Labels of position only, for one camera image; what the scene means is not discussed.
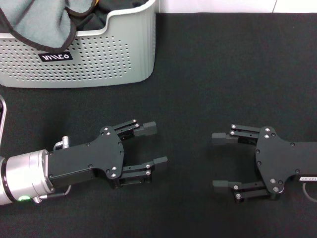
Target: black mat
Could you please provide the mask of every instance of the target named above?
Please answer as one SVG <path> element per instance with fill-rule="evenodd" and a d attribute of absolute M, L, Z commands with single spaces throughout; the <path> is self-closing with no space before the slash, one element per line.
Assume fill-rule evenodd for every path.
<path fill-rule="evenodd" d="M 130 164 L 168 156 L 153 183 L 75 185 L 68 197 L 0 207 L 1 237 L 314 238 L 317 205 L 299 183 L 281 199 L 236 205 L 212 179 L 254 181 L 249 146 L 213 148 L 232 123 L 271 125 L 317 141 L 317 16 L 158 15 L 157 58 L 141 83 L 70 90 L 0 88 L 8 114 L 1 154 L 90 141 L 104 125 L 155 120 L 159 134 L 125 142 Z M 317 196 L 311 185 L 309 192 Z"/>

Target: black fabric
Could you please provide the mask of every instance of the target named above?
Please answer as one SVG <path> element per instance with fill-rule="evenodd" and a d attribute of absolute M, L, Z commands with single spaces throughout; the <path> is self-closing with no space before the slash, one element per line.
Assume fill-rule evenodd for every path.
<path fill-rule="evenodd" d="M 102 126 L 137 118 L 156 121 L 158 134 L 125 141 L 127 164 L 169 161 L 150 184 L 111 190 L 97 180 L 41 205 L 2 206 L 0 236 L 315 238 L 316 204 L 299 183 L 288 183 L 278 201 L 240 205 L 210 184 L 256 179 L 254 147 L 211 146 L 211 133 L 232 123 L 317 141 L 316 22 L 315 14 L 159 14 L 155 69 L 144 82 L 1 87 L 8 108 L 3 156 L 52 149 L 64 135 L 71 145 L 86 143 Z M 308 193 L 317 197 L 314 184 Z"/>
<path fill-rule="evenodd" d="M 147 1 L 148 0 L 99 0 L 93 13 L 90 15 L 86 17 L 70 16 L 70 19 L 75 22 L 77 31 L 100 30 L 105 27 L 109 12 L 139 7 Z"/>

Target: perforated basket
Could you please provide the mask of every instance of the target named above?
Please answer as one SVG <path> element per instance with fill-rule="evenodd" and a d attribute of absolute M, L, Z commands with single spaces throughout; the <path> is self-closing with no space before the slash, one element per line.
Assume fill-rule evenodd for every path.
<path fill-rule="evenodd" d="M 155 59 L 156 0 L 112 11 L 106 26 L 77 32 L 59 56 L 44 55 L 11 34 L 0 34 L 0 83 L 7 87 L 75 88 L 140 82 Z"/>

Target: white label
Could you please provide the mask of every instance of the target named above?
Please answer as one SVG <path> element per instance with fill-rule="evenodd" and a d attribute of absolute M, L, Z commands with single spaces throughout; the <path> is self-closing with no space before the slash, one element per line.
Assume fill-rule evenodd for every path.
<path fill-rule="evenodd" d="M 317 181 L 317 177 L 301 177 L 299 181 Z"/>

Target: black label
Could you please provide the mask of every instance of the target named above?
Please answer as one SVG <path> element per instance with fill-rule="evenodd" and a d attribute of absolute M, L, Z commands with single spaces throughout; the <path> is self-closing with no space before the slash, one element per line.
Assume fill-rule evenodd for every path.
<path fill-rule="evenodd" d="M 51 54 L 51 53 L 39 54 L 39 57 L 42 62 L 73 60 L 73 57 L 68 51 L 63 53 L 58 53 L 58 54 Z"/>

